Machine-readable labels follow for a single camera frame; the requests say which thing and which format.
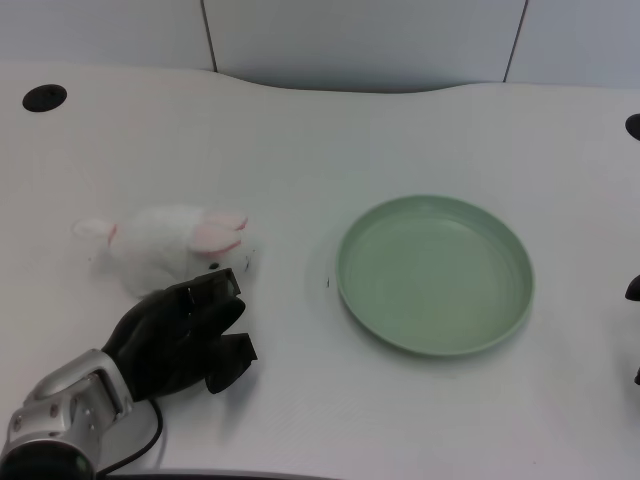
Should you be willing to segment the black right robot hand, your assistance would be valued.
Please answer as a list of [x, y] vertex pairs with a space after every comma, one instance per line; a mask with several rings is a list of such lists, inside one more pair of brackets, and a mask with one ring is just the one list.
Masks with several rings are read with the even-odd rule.
[[[636, 276], [628, 285], [625, 298], [629, 301], [639, 302], [640, 301], [640, 276]], [[634, 378], [634, 383], [636, 385], [640, 384], [640, 370], [637, 371], [636, 376]]]

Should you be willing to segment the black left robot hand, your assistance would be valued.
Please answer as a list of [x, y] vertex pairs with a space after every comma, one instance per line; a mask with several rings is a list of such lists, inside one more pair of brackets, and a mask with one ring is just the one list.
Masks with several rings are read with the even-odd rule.
[[227, 330], [246, 304], [230, 268], [154, 292], [127, 312], [102, 348], [135, 402], [204, 381], [217, 394], [257, 359], [247, 333]]

